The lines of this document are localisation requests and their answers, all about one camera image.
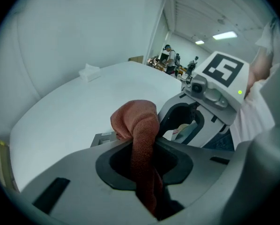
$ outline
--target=rectangular ceiling light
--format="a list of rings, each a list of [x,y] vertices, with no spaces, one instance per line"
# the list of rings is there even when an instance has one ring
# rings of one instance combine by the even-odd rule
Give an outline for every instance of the rectangular ceiling light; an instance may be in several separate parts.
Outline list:
[[[221,34],[217,34],[217,35],[213,36],[213,38],[215,38],[216,40],[226,39],[226,38],[236,38],[236,37],[237,37],[237,34],[233,31],[225,32],[225,33],[221,33]]]
[[[197,41],[197,42],[195,42],[197,45],[200,45],[200,44],[204,44],[205,42],[204,41]]]

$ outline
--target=desk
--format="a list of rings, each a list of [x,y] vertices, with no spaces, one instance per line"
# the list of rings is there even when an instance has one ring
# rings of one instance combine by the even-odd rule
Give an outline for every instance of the desk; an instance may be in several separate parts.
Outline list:
[[[90,147],[98,133],[112,131],[110,116],[134,99],[154,102],[159,112],[181,91],[181,82],[137,62],[101,69],[101,77],[79,77],[35,104],[14,126],[10,157],[20,191],[64,156]]]

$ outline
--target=white tissue box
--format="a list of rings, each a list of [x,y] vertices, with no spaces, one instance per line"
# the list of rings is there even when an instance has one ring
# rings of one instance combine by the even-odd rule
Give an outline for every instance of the white tissue box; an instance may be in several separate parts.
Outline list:
[[[94,67],[86,64],[85,68],[79,71],[80,78],[86,82],[90,82],[93,79],[100,77],[101,69],[99,67]]]

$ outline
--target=table surface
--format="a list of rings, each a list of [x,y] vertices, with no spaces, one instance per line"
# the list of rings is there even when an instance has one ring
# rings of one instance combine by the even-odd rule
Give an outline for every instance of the table surface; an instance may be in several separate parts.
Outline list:
[[[179,80],[132,61],[104,67],[90,82],[78,77],[57,88],[11,131],[11,165],[19,190],[64,156],[89,148],[95,134],[112,131],[110,116],[124,103],[150,100],[159,112],[180,91]]]

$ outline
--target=white t-shirt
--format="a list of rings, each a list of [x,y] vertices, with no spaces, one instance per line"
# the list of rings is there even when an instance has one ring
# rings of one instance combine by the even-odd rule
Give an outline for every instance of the white t-shirt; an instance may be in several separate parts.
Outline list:
[[[273,53],[272,67],[266,80],[260,80],[253,84],[234,123],[230,126],[235,149],[239,143],[253,140],[256,135],[271,129],[275,125],[273,116],[260,93],[260,89],[280,66],[280,22],[276,21],[273,30],[270,28],[270,23],[268,23],[264,27],[262,37],[256,42],[256,45],[267,48],[268,53]]]
[[[175,58],[176,58],[176,52],[171,50],[169,52],[168,59],[173,59],[173,61],[168,64],[168,67],[175,66],[175,63],[174,63]]]

